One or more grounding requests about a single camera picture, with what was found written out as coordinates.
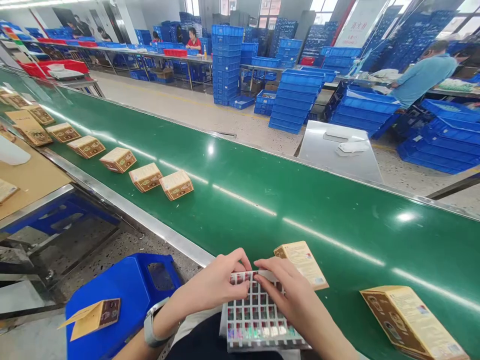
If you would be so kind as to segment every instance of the metal table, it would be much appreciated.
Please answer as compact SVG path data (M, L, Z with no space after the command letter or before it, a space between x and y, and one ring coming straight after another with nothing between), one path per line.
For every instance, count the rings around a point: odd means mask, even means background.
M331 136L329 131L344 136ZM368 150L354 156L336 153L339 144L358 141L367 144ZM334 173L351 174L359 179L383 184L379 164L364 130L311 120L299 145L298 157Z

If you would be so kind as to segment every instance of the factory floor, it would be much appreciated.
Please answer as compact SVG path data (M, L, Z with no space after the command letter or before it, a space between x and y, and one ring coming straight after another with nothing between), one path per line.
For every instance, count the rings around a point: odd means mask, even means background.
M209 88L197 87L191 91L187 83L162 85L134 80L104 72L92 71L91 76L107 99L132 106L140 110L158 114L196 126L198 128L222 133L236 134L237 139L260 146L263 149L282 152L292 156L297 150L305 127L300 134L293 135L268 127L269 118L255 114L254 107L244 110L215 105ZM327 101L331 92L323 91L320 98ZM402 161L395 150L395 142L388 135L373 142L385 185L414 195L426 196L471 175L473 170L458 175L448 175L425 167ZM480 185L473 186L455 195L441 200L469 213L480 214ZM88 219L83 224L71 228L58 241L64 246L52 246L45 251L45 263L55 268L60 261L65 266L65 258L71 252L69 244L88 243L98 234L109 231L109 224L98 219ZM138 253L171 254L180 277L187 281L200 270L200 266L181 254L175 248L141 227L137 231L124 231L117 238L90 255L81 266L63 279L55 289L56 297L68 300L83 284L95 278L125 256ZM45 234L27 228L15 235L16 239L31 243L40 243ZM0 336L0 348L4 358L9 359L65 359L65 330L56 330L64 321L63 315L51 319L38 320L15 328Z

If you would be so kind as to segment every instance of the white sign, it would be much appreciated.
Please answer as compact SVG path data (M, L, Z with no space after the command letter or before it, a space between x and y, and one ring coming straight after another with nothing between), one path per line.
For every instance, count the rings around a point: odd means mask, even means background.
M336 47L361 48L387 0L357 0L335 43Z

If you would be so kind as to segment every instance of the blue plastic stool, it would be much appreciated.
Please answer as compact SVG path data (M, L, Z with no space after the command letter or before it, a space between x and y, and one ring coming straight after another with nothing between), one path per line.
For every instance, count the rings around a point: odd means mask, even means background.
M113 358L125 345L125 341L144 323L147 311L166 297L172 296L182 283L173 266L171 255L137 253L127 256L104 273L79 288L66 304L65 318L78 310L101 300L120 298L118 322L84 337L70 341L74 324L66 327L68 360L99 360ZM163 274L170 281L168 290L158 290L149 271L149 265L161 263Z

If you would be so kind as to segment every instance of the conveyor belt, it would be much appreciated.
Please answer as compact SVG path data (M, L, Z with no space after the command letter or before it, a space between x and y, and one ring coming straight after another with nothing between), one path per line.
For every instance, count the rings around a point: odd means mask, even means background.
M480 222L75 90L5 70L0 81L108 150L132 149L137 166L156 162L164 175L186 170L195 190L170 202L160 187L140 193L100 156L86 160L65 144L50 146L209 253L243 247L256 260L280 244L307 241L330 284L318 296L370 359L406 359L359 294L380 285L411 286L471 358L480 358Z

